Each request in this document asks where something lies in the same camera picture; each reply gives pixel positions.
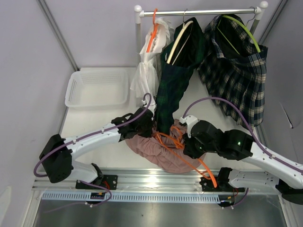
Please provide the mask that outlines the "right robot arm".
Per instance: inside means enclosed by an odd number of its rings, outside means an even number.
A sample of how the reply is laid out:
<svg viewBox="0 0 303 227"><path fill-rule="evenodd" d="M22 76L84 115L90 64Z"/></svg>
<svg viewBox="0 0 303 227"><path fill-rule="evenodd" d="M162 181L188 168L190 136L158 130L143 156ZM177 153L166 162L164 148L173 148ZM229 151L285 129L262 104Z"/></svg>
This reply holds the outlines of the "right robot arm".
<svg viewBox="0 0 303 227"><path fill-rule="evenodd" d="M277 154L240 130L221 131L211 123L194 116L180 118L180 125L187 127L183 135L183 153L198 159L203 154L213 153L227 160L242 161L262 169L261 172L247 172L222 167L209 186L203 179L203 191L231 192L234 189L274 192L288 202L303 203L303 166Z"/></svg>

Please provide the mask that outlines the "navy white plaid skirt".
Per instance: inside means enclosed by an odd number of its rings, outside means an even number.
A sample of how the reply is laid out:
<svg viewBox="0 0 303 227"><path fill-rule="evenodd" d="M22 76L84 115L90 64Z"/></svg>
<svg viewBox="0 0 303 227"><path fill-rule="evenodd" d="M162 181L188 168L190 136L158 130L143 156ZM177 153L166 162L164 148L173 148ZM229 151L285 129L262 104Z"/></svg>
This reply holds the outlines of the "navy white plaid skirt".
<svg viewBox="0 0 303 227"><path fill-rule="evenodd" d="M244 128L254 128L263 122L265 108L266 61L268 48L259 45L260 53L246 57L226 58L216 42L216 26L222 15L215 16L206 26L204 59L197 71L208 94L234 104L241 114L223 101L215 103L226 116Z"/></svg>

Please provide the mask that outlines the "lime green hanger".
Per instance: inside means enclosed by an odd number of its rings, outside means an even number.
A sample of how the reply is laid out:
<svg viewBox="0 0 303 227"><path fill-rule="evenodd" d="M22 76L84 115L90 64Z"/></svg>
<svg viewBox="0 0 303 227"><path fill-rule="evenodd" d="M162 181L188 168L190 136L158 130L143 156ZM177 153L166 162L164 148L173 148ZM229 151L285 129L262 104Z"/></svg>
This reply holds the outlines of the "lime green hanger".
<svg viewBox="0 0 303 227"><path fill-rule="evenodd" d="M215 40L226 58L246 57L261 52L252 33L234 14L220 16Z"/></svg>

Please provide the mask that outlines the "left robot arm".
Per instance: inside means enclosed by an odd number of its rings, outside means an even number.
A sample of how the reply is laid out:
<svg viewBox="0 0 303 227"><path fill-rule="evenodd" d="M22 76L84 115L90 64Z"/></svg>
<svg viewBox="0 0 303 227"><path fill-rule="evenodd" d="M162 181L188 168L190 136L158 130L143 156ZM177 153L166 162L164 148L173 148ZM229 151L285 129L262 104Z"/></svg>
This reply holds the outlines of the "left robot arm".
<svg viewBox="0 0 303 227"><path fill-rule="evenodd" d="M105 177L97 164L84 164L76 159L97 148L131 139L136 135L148 138L152 135L154 114L146 107L113 119L100 130L62 138L53 135L39 156L45 176L51 183L66 179L76 181L76 189L105 187Z"/></svg>

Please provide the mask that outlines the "pink garment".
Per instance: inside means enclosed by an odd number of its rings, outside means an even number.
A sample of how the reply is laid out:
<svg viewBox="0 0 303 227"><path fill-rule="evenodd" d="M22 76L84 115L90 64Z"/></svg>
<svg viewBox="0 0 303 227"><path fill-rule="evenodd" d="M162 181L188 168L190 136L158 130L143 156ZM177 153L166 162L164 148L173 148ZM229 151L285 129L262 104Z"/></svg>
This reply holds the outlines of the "pink garment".
<svg viewBox="0 0 303 227"><path fill-rule="evenodd" d="M183 135L187 132L186 128L182 127L177 119L174 120L173 126L178 127ZM126 144L134 153L142 156L168 173L183 174L192 171L193 169L190 166L174 156L156 140L154 137L155 132L156 131L153 131L153 135L150 138L136 135L131 139L127 139ZM178 137L176 130L170 130L169 135L175 139ZM172 140L164 136L161 137L167 147L171 148L198 169L201 164L197 159L192 159L189 156L184 155L183 149L177 149Z"/></svg>

